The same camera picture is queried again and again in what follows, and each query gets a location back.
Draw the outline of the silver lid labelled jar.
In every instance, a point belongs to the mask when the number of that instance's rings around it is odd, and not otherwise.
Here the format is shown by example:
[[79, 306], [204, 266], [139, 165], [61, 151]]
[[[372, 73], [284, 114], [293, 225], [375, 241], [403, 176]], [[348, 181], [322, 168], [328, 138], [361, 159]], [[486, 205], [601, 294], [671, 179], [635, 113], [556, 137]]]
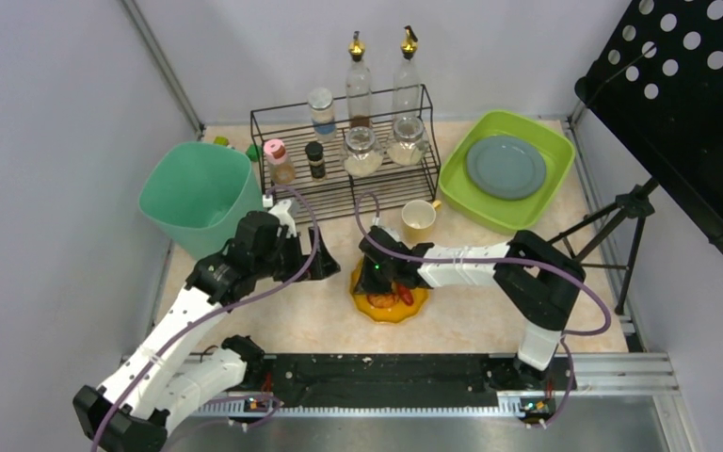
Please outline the silver lid labelled jar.
[[320, 142], [330, 142], [336, 136], [334, 98], [326, 88], [315, 88], [307, 96], [315, 136]]

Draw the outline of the pink lid spice jar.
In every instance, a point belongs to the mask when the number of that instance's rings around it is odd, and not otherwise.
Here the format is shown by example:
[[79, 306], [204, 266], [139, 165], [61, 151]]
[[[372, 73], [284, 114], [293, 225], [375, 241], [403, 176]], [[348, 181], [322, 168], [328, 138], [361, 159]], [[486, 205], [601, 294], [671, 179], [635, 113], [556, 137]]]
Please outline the pink lid spice jar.
[[263, 151], [275, 185], [291, 185], [297, 178], [297, 171], [281, 139], [273, 138], [264, 143]]

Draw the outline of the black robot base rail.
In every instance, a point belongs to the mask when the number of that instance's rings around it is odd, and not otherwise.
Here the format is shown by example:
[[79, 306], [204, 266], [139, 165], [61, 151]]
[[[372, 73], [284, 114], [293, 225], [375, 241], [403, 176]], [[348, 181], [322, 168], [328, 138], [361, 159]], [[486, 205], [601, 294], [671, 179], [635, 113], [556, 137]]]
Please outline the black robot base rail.
[[574, 388], [565, 357], [547, 370], [519, 364], [512, 354], [279, 353], [252, 361], [233, 392], [270, 392], [287, 408], [495, 407], [509, 391]]

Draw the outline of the black lid spice jar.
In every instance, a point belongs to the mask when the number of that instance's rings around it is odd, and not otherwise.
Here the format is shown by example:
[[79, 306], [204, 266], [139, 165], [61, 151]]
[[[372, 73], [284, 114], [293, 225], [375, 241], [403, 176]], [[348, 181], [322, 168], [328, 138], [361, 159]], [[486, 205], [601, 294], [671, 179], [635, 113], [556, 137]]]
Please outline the black lid spice jar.
[[318, 141], [311, 141], [305, 146], [304, 152], [309, 162], [310, 174], [313, 180], [316, 182], [324, 181], [327, 177], [327, 170], [322, 144]]

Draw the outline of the grey blue round plate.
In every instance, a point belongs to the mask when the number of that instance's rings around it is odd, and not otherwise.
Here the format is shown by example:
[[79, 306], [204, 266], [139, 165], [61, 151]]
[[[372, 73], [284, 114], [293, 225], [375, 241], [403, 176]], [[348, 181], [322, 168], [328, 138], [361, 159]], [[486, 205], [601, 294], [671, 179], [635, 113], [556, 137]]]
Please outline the grey blue round plate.
[[507, 135], [479, 139], [467, 152], [465, 167], [477, 188], [506, 201], [530, 197], [542, 187], [547, 176], [538, 149]]

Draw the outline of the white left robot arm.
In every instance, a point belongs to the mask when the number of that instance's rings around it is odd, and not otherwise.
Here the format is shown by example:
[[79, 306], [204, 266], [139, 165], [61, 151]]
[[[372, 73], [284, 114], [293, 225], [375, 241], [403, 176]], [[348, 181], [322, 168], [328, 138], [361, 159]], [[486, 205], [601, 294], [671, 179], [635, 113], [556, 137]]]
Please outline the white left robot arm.
[[169, 312], [137, 350], [102, 383], [85, 385], [74, 396], [91, 450], [160, 451], [191, 413], [253, 378], [264, 353], [240, 336], [189, 370], [181, 366], [230, 311], [259, 299], [258, 281], [271, 278], [282, 290], [331, 276], [318, 262], [327, 253], [319, 227], [308, 231], [312, 250], [304, 255], [286, 205], [251, 211], [234, 237], [195, 264]]

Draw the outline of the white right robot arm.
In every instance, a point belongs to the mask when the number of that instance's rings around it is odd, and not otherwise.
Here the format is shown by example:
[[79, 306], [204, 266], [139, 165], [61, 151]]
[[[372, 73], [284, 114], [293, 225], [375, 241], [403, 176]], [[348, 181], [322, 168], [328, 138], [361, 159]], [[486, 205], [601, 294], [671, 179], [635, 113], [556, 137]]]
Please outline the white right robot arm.
[[543, 372], [586, 279], [583, 267], [531, 231], [487, 247], [408, 247], [391, 230], [373, 226], [359, 244], [389, 283], [408, 289], [445, 286], [500, 288], [526, 320], [516, 359]]

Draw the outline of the clear glass jar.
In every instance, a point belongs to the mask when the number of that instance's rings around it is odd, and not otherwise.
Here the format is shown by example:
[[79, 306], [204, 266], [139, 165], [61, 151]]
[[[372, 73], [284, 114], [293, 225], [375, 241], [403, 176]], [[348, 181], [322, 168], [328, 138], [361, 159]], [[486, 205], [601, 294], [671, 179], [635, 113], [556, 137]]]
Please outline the clear glass jar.
[[420, 164], [429, 150], [425, 126], [417, 117], [397, 119], [387, 144], [387, 155], [401, 167]]
[[357, 126], [346, 131], [342, 163], [348, 174], [354, 178], [369, 176], [381, 167], [383, 160], [383, 151], [372, 128]]

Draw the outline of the yellow polka dot plate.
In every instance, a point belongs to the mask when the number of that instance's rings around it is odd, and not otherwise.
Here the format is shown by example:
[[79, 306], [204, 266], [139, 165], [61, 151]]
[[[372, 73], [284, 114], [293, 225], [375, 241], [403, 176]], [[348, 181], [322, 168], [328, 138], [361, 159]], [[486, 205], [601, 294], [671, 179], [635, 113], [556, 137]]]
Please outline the yellow polka dot plate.
[[387, 303], [387, 307], [377, 307], [371, 304], [366, 294], [355, 294], [354, 289], [356, 283], [360, 281], [363, 264], [360, 260], [350, 277], [349, 294], [353, 300], [356, 309], [377, 323], [398, 324], [412, 317], [417, 316], [423, 309], [424, 305], [430, 299], [427, 289], [416, 288], [410, 290], [412, 304], [407, 304], [397, 294], [389, 296], [391, 302]]

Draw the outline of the yellow ceramic mug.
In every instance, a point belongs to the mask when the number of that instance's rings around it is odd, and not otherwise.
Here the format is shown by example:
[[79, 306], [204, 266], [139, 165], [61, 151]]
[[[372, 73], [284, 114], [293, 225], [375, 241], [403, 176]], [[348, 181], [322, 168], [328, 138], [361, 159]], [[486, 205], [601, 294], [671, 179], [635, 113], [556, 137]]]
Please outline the yellow ceramic mug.
[[425, 200], [412, 200], [401, 209], [401, 223], [404, 238], [408, 243], [426, 242], [431, 236], [436, 224], [438, 211], [442, 202]]

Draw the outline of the oil bottle brown liquid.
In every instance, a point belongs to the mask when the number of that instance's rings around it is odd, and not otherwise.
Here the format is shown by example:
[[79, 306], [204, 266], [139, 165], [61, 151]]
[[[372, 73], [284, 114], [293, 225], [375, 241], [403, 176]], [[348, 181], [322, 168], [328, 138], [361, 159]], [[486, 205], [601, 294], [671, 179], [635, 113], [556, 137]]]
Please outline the oil bottle brown liquid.
[[421, 100], [422, 82], [414, 60], [419, 40], [410, 25], [404, 29], [406, 35], [400, 45], [402, 59], [394, 71], [393, 122], [416, 117]]

